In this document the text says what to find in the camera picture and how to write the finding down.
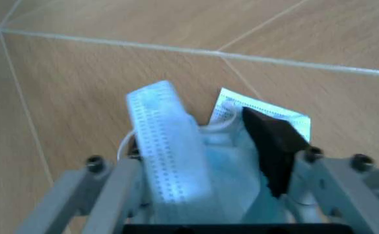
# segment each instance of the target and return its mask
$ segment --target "black screw head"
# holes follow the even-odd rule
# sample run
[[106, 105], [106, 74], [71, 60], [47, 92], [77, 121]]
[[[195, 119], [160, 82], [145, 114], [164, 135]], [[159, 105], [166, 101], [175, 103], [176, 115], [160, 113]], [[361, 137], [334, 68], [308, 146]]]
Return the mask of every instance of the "black screw head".
[[93, 155], [86, 161], [87, 169], [92, 173], [99, 173], [104, 169], [104, 160], [101, 156]]
[[374, 166], [375, 161], [367, 155], [355, 154], [351, 158], [351, 167], [358, 172], [370, 171]]
[[324, 157], [324, 152], [322, 151], [322, 149], [318, 147], [310, 146], [305, 151], [305, 160], [309, 163], [313, 163], [316, 160], [323, 157]]

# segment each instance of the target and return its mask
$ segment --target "white surgical mask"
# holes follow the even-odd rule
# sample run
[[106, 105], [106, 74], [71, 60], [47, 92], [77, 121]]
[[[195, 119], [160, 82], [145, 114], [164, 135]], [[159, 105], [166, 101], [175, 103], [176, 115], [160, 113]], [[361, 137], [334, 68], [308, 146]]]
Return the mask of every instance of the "white surgical mask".
[[[240, 223], [252, 206], [257, 207], [261, 191], [258, 153], [240, 114], [245, 100], [229, 98], [229, 92], [222, 90], [207, 126], [198, 126], [185, 112], [167, 81], [127, 95], [154, 223]], [[309, 139], [309, 128], [304, 126], [309, 125], [309, 118], [267, 103], [261, 107], [276, 108], [272, 111], [288, 121], [294, 117], [297, 130]], [[122, 145], [118, 156], [124, 153]]]

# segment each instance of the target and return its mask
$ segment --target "surgical mask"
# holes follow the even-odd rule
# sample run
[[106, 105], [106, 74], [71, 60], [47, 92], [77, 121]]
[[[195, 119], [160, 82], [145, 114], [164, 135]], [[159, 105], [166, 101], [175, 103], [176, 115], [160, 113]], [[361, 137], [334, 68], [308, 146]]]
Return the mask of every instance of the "surgical mask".
[[243, 102], [228, 95], [220, 99], [222, 93], [207, 126], [185, 112], [167, 81], [127, 95], [154, 223], [240, 223], [256, 201], [261, 173], [240, 116]]

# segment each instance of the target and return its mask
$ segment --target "black object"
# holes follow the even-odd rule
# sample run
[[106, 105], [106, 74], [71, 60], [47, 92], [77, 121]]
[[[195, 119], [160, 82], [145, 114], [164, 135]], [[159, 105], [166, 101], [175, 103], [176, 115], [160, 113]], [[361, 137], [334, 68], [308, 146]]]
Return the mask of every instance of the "black object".
[[123, 234], [352, 234], [343, 224], [225, 224], [140, 225], [126, 224]]
[[371, 170], [374, 165], [375, 161], [367, 155], [356, 154], [351, 158], [351, 167], [358, 172], [367, 172]]
[[99, 173], [104, 168], [104, 160], [101, 156], [93, 155], [86, 161], [87, 169], [92, 173]]
[[305, 150], [305, 160], [309, 163], [314, 163], [316, 160], [323, 157], [324, 152], [318, 147], [310, 146]]
[[243, 107], [243, 122], [259, 152], [261, 171], [268, 187], [279, 198], [288, 189], [295, 153], [309, 147], [308, 142], [286, 120], [269, 117]]

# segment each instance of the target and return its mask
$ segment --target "mask ear loop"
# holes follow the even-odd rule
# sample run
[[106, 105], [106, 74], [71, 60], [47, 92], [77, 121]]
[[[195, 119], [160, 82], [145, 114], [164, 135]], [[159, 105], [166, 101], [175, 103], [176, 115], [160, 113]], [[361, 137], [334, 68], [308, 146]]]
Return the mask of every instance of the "mask ear loop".
[[[199, 127], [200, 132], [202, 132], [202, 133], [218, 132], [218, 131], [221, 131], [221, 130], [228, 128], [229, 126], [231, 126], [235, 122], [235, 120], [238, 116], [238, 113], [239, 113], [237, 106], [235, 106], [230, 101], [224, 102], [223, 106], [224, 106], [224, 108], [231, 111], [231, 118], [227, 119], [225, 121], [219, 122], [219, 123], [200, 126]], [[117, 161], [119, 161], [123, 156], [126, 156], [127, 147], [129, 145], [130, 140], [134, 136], [134, 134], [135, 134], [135, 131], [131, 130], [130, 132], [128, 132], [126, 134], [126, 136], [120, 142], [119, 148], [117, 149]]]
[[119, 148], [117, 149], [117, 161], [119, 161], [123, 156], [126, 155], [127, 146], [129, 145], [129, 142], [133, 136], [134, 136], [134, 130], [131, 130], [123, 138], [122, 142], [119, 145]]
[[239, 113], [239, 108], [230, 101], [223, 102], [223, 107], [231, 112], [231, 118], [219, 123], [200, 126], [199, 130], [201, 133], [219, 132], [230, 127], [235, 122]]

